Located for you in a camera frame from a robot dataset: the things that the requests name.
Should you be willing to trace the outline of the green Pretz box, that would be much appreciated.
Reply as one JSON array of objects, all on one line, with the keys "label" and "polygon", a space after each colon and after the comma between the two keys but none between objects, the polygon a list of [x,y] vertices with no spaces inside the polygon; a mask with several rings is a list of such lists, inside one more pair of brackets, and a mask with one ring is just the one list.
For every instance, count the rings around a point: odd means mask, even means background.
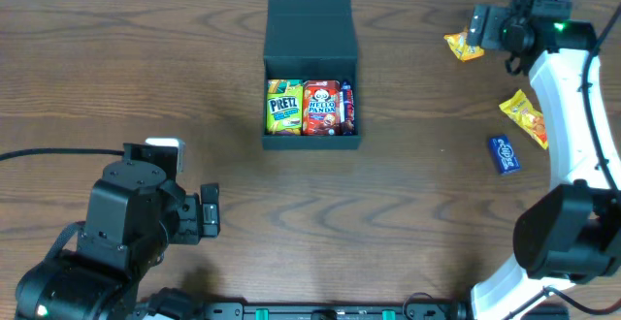
[{"label": "green Pretz box", "polygon": [[266,133],[300,136],[302,133],[302,80],[268,80]]}]

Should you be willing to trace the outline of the red Hello Panda box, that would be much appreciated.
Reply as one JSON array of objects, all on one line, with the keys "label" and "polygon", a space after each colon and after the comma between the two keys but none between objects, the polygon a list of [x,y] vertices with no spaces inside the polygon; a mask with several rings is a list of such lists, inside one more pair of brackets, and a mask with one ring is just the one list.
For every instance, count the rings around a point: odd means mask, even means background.
[{"label": "red Hello Panda box", "polygon": [[303,95],[305,136],[338,136],[341,133],[340,83],[336,80],[307,80]]}]

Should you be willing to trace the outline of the Dairy Milk chocolate bar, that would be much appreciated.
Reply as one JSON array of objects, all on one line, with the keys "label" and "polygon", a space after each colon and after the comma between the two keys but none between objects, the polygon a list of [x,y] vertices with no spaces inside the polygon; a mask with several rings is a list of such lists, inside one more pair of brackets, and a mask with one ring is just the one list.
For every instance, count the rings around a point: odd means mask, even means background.
[{"label": "Dairy Milk chocolate bar", "polygon": [[355,106],[351,84],[344,81],[341,86],[340,97],[341,132],[344,136],[351,136],[355,131]]}]

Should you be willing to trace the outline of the black gift box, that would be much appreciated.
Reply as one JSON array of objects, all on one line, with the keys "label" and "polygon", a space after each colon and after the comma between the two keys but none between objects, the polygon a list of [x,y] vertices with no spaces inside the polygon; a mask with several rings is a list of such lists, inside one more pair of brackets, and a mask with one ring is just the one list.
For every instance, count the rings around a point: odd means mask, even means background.
[{"label": "black gift box", "polygon": [[351,85],[354,130],[348,136],[282,136],[262,131],[265,150],[353,150],[362,141],[358,45],[351,0],[268,0],[264,80],[336,80]]}]

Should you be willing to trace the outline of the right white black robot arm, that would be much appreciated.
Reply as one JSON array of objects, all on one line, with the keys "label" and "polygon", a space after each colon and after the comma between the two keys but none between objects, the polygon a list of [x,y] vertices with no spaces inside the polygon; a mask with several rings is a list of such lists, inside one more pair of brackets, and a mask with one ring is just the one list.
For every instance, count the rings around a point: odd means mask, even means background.
[{"label": "right white black robot arm", "polygon": [[508,53],[529,78],[548,137],[550,190],[516,221],[513,252],[476,284],[456,319],[559,319],[543,301],[620,267],[620,158],[600,89],[605,33],[571,18],[571,0],[478,5],[467,42]]}]

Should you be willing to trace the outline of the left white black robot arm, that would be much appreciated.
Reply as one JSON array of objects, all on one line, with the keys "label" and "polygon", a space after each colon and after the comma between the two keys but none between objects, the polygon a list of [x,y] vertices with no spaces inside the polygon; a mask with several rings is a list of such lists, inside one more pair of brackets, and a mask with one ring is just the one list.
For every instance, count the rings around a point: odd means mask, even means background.
[{"label": "left white black robot arm", "polygon": [[92,188],[85,220],[67,226],[20,280],[16,318],[126,318],[169,245],[218,236],[218,199],[215,183],[189,195],[154,164],[113,162]]}]

